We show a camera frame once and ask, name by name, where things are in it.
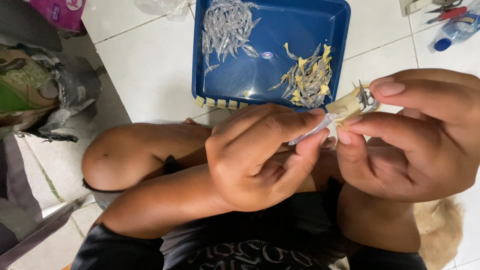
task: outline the right hand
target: right hand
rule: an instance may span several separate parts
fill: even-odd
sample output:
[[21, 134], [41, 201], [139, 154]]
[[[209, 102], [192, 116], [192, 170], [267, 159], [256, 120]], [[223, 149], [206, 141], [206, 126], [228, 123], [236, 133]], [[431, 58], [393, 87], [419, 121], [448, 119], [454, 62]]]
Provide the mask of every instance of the right hand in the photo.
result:
[[[339, 127], [343, 178], [373, 196], [422, 202], [462, 192], [480, 164], [480, 79], [441, 69], [405, 70], [370, 84], [375, 98], [404, 107]], [[369, 144], [363, 135], [373, 137]]]
[[205, 148], [213, 187], [227, 208], [257, 211], [293, 195], [317, 163], [328, 129], [297, 144], [284, 165], [269, 158], [324, 116], [323, 109], [296, 113], [280, 105], [252, 105], [217, 125]]

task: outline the white tile floor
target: white tile floor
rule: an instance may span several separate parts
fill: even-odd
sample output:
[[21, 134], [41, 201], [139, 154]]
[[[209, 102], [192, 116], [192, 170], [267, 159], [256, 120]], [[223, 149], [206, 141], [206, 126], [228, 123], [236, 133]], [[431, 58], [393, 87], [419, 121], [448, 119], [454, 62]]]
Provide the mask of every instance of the white tile floor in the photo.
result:
[[[442, 53], [431, 54], [428, 51], [427, 45], [441, 24], [425, 25], [434, 15], [424, 12], [435, 6], [425, 7], [408, 18], [402, 18], [398, 0], [347, 2], [352, 15], [339, 96], [352, 90], [352, 82], [358, 85], [358, 79], [368, 84], [378, 77], [410, 68], [446, 68], [480, 76], [480, 51], [477, 48], [480, 34]], [[22, 152], [28, 151], [29, 146], [29, 151], [38, 157], [36, 165], [35, 159], [30, 158], [31, 165], [28, 165], [27, 171], [32, 179], [43, 181], [32, 188], [42, 201], [42, 207], [55, 204], [58, 197], [69, 199], [82, 194], [78, 183], [81, 179], [81, 154], [96, 134], [110, 126], [127, 123], [130, 119], [133, 122], [181, 121], [187, 117], [202, 124], [215, 125], [231, 114], [229, 110], [215, 110], [206, 106], [201, 109], [193, 104], [193, 13], [184, 23], [173, 23], [166, 18], [141, 13], [132, 0], [89, 0], [83, 21], [111, 81], [108, 75], [103, 75], [105, 88], [98, 101], [101, 104], [98, 106], [99, 116], [81, 132], [84, 142], [75, 146], [62, 143], [43, 145], [34, 138], [20, 142], [24, 146]], [[93, 48], [86, 51], [88, 54], [95, 52]], [[396, 112], [397, 109], [393, 106], [382, 107], [387, 112]], [[56, 153], [55, 157], [52, 158], [51, 153], [47, 155], [47, 151]], [[46, 175], [57, 188], [58, 197], [45, 193], [49, 189], [45, 184]], [[465, 206], [465, 236], [456, 259], [445, 269], [477, 270], [480, 269], [480, 184], [477, 182], [473, 188], [460, 194], [458, 200]], [[44, 260], [53, 266], [49, 269], [59, 269], [70, 262], [74, 253], [72, 249], [78, 249], [81, 241], [78, 236], [85, 234], [98, 214], [96, 206], [91, 205], [73, 215], [72, 223], [62, 229], [73, 235], [71, 245], [64, 247], [66, 255], [61, 263], [55, 262], [56, 258]], [[30, 254], [43, 255], [37, 251]], [[31, 268], [33, 265], [27, 263], [28, 259], [21, 259], [14, 264], [14, 269], [34, 269]]]

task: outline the person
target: person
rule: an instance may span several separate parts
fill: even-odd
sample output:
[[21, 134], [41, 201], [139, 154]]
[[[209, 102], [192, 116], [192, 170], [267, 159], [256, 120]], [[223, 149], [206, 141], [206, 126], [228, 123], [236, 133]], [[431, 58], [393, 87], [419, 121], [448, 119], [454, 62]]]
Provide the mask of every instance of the person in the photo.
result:
[[[249, 106], [213, 130], [120, 126], [85, 152], [105, 201], [72, 264], [83, 269], [424, 270], [412, 204], [471, 187], [480, 163], [480, 79], [406, 70], [370, 85], [374, 112], [284, 146], [323, 109]], [[368, 142], [364, 135], [372, 137]]]

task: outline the blue bottle cap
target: blue bottle cap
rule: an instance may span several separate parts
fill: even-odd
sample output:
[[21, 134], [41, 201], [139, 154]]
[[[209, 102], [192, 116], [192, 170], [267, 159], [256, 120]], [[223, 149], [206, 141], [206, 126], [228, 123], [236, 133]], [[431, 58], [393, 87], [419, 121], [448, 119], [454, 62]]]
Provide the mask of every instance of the blue bottle cap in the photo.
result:
[[452, 41], [447, 38], [442, 38], [433, 46], [437, 51], [444, 51], [452, 45]]

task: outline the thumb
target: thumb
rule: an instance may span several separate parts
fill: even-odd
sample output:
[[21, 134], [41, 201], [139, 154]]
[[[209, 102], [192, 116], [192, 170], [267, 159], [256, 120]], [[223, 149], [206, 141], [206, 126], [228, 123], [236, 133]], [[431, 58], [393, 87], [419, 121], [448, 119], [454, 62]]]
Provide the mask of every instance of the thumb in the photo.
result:
[[372, 186], [377, 181], [369, 166], [365, 137], [349, 132], [341, 126], [336, 130], [338, 135], [336, 152], [342, 177], [350, 185], [371, 194]]

